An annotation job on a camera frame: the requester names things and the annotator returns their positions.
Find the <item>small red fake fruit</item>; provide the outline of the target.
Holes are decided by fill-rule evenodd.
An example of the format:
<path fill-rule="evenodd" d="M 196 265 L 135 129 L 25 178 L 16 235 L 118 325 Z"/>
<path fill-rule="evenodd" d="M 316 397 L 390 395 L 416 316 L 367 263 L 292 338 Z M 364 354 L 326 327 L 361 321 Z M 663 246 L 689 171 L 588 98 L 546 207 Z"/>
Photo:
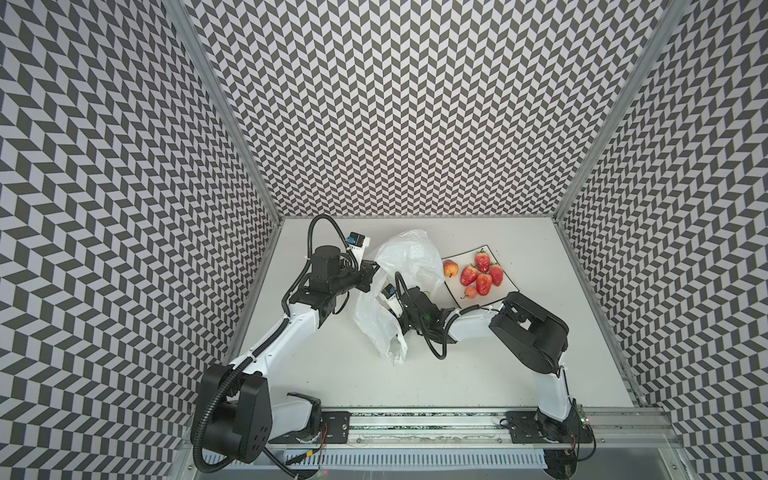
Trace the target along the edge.
<path fill-rule="evenodd" d="M 459 274 L 458 264 L 450 259 L 443 261 L 443 274 L 446 278 L 453 278 Z"/>

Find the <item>white plastic bag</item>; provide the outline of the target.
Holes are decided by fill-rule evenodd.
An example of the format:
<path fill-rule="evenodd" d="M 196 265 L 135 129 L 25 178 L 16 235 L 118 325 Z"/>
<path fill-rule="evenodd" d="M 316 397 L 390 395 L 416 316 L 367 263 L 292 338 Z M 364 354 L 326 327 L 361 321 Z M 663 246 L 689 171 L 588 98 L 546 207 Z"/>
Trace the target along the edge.
<path fill-rule="evenodd" d="M 352 303 L 352 319 L 371 341 L 378 354 L 393 365 L 402 364 L 408 353 L 398 318 L 380 299 L 382 288 L 391 283 L 396 293 L 421 290 L 427 295 L 443 283 L 442 258 L 423 229 L 399 233 L 384 242 L 374 261 L 380 266 L 371 290 L 359 293 Z"/>

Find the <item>dark red fake fruit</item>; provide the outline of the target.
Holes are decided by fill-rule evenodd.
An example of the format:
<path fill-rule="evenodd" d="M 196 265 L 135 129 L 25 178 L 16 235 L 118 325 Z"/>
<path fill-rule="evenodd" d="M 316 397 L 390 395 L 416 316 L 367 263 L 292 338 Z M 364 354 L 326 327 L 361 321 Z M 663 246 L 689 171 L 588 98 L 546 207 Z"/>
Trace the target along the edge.
<path fill-rule="evenodd" d="M 501 286 L 502 285 L 502 283 L 504 281 L 504 278 L 505 278 L 505 274 L 504 274 L 504 270 L 503 270 L 501 265 L 496 264 L 496 263 L 492 264 L 489 267 L 488 274 L 491 276 L 492 283 L 495 286 Z"/>

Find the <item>white vented strip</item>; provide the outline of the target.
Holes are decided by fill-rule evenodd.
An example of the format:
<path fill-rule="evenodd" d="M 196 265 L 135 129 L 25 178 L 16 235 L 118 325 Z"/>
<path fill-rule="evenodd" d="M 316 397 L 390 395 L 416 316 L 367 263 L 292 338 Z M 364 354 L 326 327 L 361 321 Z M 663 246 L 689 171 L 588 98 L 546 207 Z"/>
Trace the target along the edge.
<path fill-rule="evenodd" d="M 543 470 L 546 459 L 541 449 L 330 449 L 290 467 L 350 471 Z"/>

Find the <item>fake peach with leaf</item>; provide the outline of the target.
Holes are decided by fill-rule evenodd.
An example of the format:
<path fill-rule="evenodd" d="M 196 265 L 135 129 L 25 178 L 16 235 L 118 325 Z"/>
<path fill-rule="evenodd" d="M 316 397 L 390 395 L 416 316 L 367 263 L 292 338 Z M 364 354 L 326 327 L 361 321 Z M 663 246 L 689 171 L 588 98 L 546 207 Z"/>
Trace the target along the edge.
<path fill-rule="evenodd" d="M 465 288 L 462 299 L 475 299 L 477 295 L 477 289 L 473 285 L 469 285 Z"/>

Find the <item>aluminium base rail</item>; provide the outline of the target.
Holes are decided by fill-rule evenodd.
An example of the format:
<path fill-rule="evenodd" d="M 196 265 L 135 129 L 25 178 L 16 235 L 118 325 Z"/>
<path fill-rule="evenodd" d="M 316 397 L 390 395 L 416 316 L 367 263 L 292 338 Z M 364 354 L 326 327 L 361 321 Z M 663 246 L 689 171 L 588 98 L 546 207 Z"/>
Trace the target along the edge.
<path fill-rule="evenodd" d="M 569 441 L 538 440 L 534 433 L 514 433 L 506 425 L 509 407 L 349 407 L 336 406 L 349 419 L 329 429 L 329 444 L 336 448 L 568 448 Z M 586 419 L 595 435 L 585 449 L 680 448 L 682 437 L 668 416 L 652 407 L 586 407 Z"/>

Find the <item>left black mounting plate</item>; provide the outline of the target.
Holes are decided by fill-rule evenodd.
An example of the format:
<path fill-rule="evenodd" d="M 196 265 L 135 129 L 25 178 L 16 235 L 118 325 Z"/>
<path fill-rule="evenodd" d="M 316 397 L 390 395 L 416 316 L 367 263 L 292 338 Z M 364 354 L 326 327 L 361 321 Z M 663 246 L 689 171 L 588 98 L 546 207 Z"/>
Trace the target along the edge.
<path fill-rule="evenodd" d="M 311 413 L 301 430 L 287 432 L 269 440 L 271 445 L 346 444 L 349 437 L 351 413 L 345 410 L 320 410 Z"/>

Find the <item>black mounting plate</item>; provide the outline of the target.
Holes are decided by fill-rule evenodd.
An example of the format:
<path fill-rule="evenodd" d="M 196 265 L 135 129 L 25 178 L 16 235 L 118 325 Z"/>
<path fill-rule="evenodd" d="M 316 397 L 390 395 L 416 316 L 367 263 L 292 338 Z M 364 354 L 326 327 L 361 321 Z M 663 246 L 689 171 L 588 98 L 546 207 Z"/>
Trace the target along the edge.
<path fill-rule="evenodd" d="M 320 410 L 311 413 L 301 430 L 287 432 L 269 440 L 271 445 L 346 444 L 349 437 L 351 413 L 345 410 Z"/>
<path fill-rule="evenodd" d="M 506 429 L 514 444 L 578 444 L 595 440 L 586 419 L 572 409 L 565 420 L 554 420 L 539 410 L 512 410 L 505 413 L 499 425 Z"/>

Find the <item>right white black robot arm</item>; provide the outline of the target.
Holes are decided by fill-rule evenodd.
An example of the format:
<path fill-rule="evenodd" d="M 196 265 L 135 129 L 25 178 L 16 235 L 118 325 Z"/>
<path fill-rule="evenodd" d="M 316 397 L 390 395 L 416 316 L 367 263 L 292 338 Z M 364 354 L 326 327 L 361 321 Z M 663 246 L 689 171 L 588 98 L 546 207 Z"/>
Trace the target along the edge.
<path fill-rule="evenodd" d="M 536 408 L 509 411 L 500 421 L 513 443 L 567 444 L 576 451 L 596 442 L 588 418 L 569 391 L 564 364 L 569 327 L 555 314 L 519 291 L 495 306 L 439 308 L 420 288 L 408 287 L 400 273 L 383 287 L 381 296 L 397 303 L 394 313 L 401 330 L 417 332 L 437 359 L 447 358 L 450 345 L 494 337 L 531 372 Z"/>

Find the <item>red fake strawberry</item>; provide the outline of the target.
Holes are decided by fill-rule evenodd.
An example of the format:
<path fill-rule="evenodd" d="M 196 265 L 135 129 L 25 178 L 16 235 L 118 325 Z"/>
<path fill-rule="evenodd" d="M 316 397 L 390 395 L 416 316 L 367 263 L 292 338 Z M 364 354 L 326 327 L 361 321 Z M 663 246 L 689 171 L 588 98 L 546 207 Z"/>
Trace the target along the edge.
<path fill-rule="evenodd" d="M 475 281 L 475 288 L 480 296 L 487 296 L 494 284 L 488 273 L 480 273 Z"/>
<path fill-rule="evenodd" d="M 461 272 L 460 283 L 463 286 L 472 285 L 478 278 L 480 271 L 474 265 L 467 265 Z"/>

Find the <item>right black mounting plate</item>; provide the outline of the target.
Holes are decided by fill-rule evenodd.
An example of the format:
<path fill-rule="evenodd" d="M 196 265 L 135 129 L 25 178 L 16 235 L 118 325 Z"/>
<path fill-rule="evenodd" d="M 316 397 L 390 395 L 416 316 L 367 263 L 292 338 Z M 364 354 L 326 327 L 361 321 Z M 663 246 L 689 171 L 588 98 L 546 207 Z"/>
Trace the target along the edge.
<path fill-rule="evenodd" d="M 595 440 L 586 419 L 572 409 L 565 420 L 554 420 L 539 410 L 512 410 L 505 413 L 499 425 L 506 429 L 514 444 L 578 444 Z"/>

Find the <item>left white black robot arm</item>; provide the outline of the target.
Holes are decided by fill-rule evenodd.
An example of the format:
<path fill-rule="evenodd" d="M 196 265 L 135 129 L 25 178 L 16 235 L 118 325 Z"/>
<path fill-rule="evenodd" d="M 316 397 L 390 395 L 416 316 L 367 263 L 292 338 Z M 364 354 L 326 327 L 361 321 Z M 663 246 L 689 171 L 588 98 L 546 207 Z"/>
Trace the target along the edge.
<path fill-rule="evenodd" d="M 292 432 L 309 440 L 320 436 L 321 402 L 292 392 L 275 404 L 269 380 L 330 316 L 342 310 L 338 297 L 353 290 L 369 292 L 379 269 L 364 257 L 370 244 L 364 234 L 340 234 L 340 246 L 314 246 L 314 230 L 321 221 L 341 230 L 326 214 L 310 221 L 305 263 L 280 300 L 280 321 L 245 353 L 227 364 L 215 363 L 203 374 L 190 430 L 193 464 L 201 473 L 213 474 L 234 461 L 251 463 L 266 455 L 292 479 L 312 476 L 290 468 L 268 443 Z"/>

